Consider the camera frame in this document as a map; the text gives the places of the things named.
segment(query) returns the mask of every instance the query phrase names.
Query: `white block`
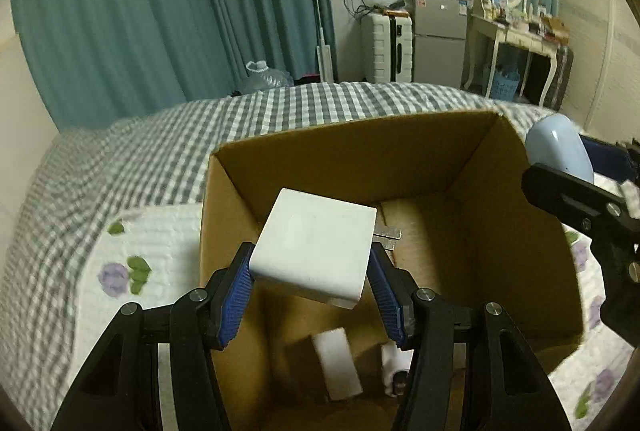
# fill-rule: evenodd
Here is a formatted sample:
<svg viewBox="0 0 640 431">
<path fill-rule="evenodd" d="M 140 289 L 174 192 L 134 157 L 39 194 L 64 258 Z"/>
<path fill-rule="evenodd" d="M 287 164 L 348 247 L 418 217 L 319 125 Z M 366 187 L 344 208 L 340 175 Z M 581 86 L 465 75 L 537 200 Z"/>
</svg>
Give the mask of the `white block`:
<svg viewBox="0 0 640 431">
<path fill-rule="evenodd" d="M 255 279 L 353 308 L 369 263 L 376 210 L 282 189 L 249 262 Z"/>
<path fill-rule="evenodd" d="M 344 400 L 361 394 L 362 385 L 344 328 L 313 335 L 311 340 L 320 359 L 329 398 Z"/>
<path fill-rule="evenodd" d="M 394 376 L 399 371 L 411 369 L 411 361 L 414 358 L 413 350 L 402 351 L 394 342 L 381 346 L 382 356 L 382 384 L 385 385 L 385 393 L 390 397 L 397 397 L 394 390 Z"/>
</svg>

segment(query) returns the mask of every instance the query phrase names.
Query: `green leaf pattern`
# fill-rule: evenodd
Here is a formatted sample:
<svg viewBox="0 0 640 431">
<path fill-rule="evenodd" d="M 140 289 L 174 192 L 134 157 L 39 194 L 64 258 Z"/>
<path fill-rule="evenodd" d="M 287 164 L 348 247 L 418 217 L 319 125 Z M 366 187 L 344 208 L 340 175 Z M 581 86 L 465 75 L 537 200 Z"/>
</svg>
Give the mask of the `green leaf pattern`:
<svg viewBox="0 0 640 431">
<path fill-rule="evenodd" d="M 151 267 L 141 256 L 129 256 L 127 258 L 127 265 L 129 265 L 129 279 L 131 285 L 129 289 L 134 296 L 140 295 L 142 287 L 149 278 L 151 273 Z"/>
<path fill-rule="evenodd" d="M 566 231 L 564 236 L 566 236 L 566 241 L 569 243 L 570 247 L 580 238 L 580 235 L 575 231 Z"/>
<path fill-rule="evenodd" d="M 122 224 L 122 220 L 114 221 L 107 229 L 107 232 L 111 234 L 111 236 L 118 236 L 119 234 L 124 233 L 124 225 Z"/>
<path fill-rule="evenodd" d="M 578 399 L 578 403 L 575 405 L 574 416 L 577 419 L 581 419 L 587 416 L 589 412 L 589 399 L 591 396 L 591 382 L 587 384 L 584 388 L 584 391 L 580 395 Z"/>
</svg>

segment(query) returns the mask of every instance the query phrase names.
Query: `water bottle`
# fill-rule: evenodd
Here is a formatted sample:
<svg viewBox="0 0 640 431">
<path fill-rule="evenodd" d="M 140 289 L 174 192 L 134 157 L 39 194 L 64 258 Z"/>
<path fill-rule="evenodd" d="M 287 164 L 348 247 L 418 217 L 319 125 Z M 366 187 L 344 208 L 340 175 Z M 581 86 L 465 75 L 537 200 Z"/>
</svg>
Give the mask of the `water bottle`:
<svg viewBox="0 0 640 431">
<path fill-rule="evenodd" d="M 267 61 L 249 61 L 245 65 L 249 77 L 243 83 L 242 93 L 252 94 L 258 90 L 293 86 L 293 78 L 289 72 L 269 68 Z"/>
</svg>

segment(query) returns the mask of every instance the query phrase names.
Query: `checkered bedsheet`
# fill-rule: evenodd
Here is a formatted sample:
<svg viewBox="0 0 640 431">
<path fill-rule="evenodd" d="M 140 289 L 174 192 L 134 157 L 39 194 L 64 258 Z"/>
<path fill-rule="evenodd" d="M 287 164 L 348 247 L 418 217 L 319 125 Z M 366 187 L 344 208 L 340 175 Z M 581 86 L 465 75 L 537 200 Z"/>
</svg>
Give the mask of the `checkered bedsheet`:
<svg viewBox="0 0 640 431">
<path fill-rule="evenodd" d="M 451 110 L 495 110 L 521 137 L 548 110 L 423 84 L 311 84 L 181 104 L 101 131 L 59 136 L 18 215 L 0 290 L 0 384 L 35 431 L 66 393 L 76 286 L 120 210 L 202 200 L 223 142 L 317 124 Z"/>
</svg>

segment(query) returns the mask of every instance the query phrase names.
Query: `screw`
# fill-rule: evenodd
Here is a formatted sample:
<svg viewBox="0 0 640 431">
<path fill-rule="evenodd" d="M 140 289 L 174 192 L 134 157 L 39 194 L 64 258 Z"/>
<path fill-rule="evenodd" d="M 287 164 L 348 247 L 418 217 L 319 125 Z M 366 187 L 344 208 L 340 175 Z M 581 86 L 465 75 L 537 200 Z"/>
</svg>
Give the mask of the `screw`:
<svg viewBox="0 0 640 431">
<path fill-rule="evenodd" d="M 622 212 L 620 210 L 620 207 L 615 205 L 615 204 L 613 204 L 612 202 L 609 202 L 607 204 L 607 211 L 609 211 L 609 214 L 611 214 L 611 215 L 613 215 L 615 217 L 619 217 L 620 213 Z"/>
<path fill-rule="evenodd" d="M 640 283 L 640 263 L 632 261 L 629 264 L 629 277 L 634 283 Z"/>
<path fill-rule="evenodd" d="M 489 312 L 492 316 L 499 316 L 502 313 L 502 307 L 492 301 L 491 303 L 487 303 L 484 308 L 487 312 Z"/>
<path fill-rule="evenodd" d="M 415 296 L 423 301 L 433 301 L 433 298 L 436 297 L 436 293 L 430 288 L 419 288 L 415 291 Z"/>
<path fill-rule="evenodd" d="M 138 303 L 131 302 L 131 303 L 126 303 L 122 305 L 120 309 L 120 313 L 124 316 L 130 316 L 136 310 L 138 310 Z"/>
<path fill-rule="evenodd" d="M 197 288 L 195 290 L 192 290 L 189 293 L 189 299 L 191 299 L 191 301 L 204 301 L 205 299 L 207 299 L 207 291 L 204 290 L 203 288 Z"/>
</svg>

